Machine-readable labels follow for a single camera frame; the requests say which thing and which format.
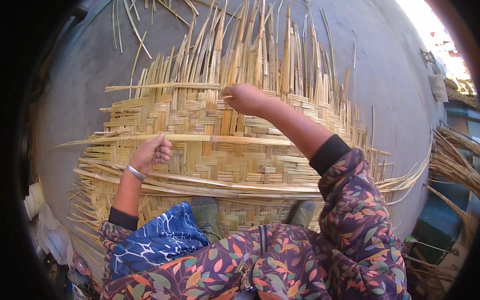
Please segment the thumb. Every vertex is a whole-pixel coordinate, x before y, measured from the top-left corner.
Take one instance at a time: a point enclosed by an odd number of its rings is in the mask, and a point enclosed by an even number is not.
[[[164,133],[159,134],[157,137],[155,137],[153,140],[151,140],[148,143],[148,146],[151,150],[155,150],[158,146],[160,146],[162,144],[163,140],[165,140],[165,134]]]

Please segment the jacket zipper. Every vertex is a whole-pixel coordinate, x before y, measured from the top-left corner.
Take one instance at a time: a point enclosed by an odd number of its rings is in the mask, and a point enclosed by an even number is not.
[[[260,235],[260,257],[262,257],[267,251],[267,229],[265,228],[265,225],[260,225],[258,227],[258,233]],[[255,267],[255,264],[252,265],[252,268],[249,274],[249,281],[252,287],[254,287],[253,285],[253,268],[254,267]]]

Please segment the woven reed mat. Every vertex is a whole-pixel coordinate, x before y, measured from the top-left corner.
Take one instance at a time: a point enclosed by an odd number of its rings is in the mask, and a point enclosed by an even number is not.
[[[75,180],[69,200],[76,208],[70,217],[94,233],[76,227],[79,231],[99,243],[96,230],[108,218],[121,172],[142,140],[159,133],[172,142],[172,153],[168,163],[154,166],[142,185],[139,226],[179,202],[190,201],[192,195],[206,195],[218,199],[224,236],[254,225],[285,222],[293,204],[302,199],[315,201],[310,229],[319,231],[318,216],[324,206],[317,187],[320,176],[272,124],[241,115],[223,101],[220,88],[233,83],[254,84],[338,134],[349,146],[362,147],[383,192],[413,184],[408,181],[411,176],[384,180],[387,166],[392,165],[386,163],[389,153],[366,146],[359,110],[347,100],[348,69],[339,85],[334,57],[329,58],[317,41],[313,27],[310,39],[304,30],[300,41],[289,8],[284,19],[284,59],[277,57],[272,9],[256,1],[247,14],[246,0],[227,49],[222,49],[225,10],[215,9],[198,37],[192,36],[190,27],[178,50],[173,47],[166,57],[159,54],[143,69],[136,86],[106,88],[106,92],[131,89],[130,98],[101,109],[111,115],[102,132],[63,144],[90,144],[74,169],[81,181]],[[254,35],[259,10],[258,21],[265,26]],[[325,15],[324,20],[330,36]],[[306,56],[312,63],[307,64]]]

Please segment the green shoe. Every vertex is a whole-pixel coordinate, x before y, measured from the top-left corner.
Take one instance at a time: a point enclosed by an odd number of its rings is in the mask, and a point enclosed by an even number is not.
[[[208,241],[212,244],[221,240],[222,231],[216,200],[212,197],[194,196],[191,206],[195,223]]]
[[[298,225],[307,228],[315,213],[313,200],[298,201],[290,211],[287,224]]]

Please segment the fist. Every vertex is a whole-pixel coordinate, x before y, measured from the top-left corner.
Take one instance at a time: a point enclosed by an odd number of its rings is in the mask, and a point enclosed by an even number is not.
[[[165,139],[164,134],[146,140],[138,146],[137,152],[130,160],[130,166],[147,175],[153,169],[153,165],[165,164],[170,160],[171,147],[172,144]]]
[[[260,89],[251,84],[234,84],[222,90],[222,96],[237,112],[262,118],[269,103],[273,101]]]

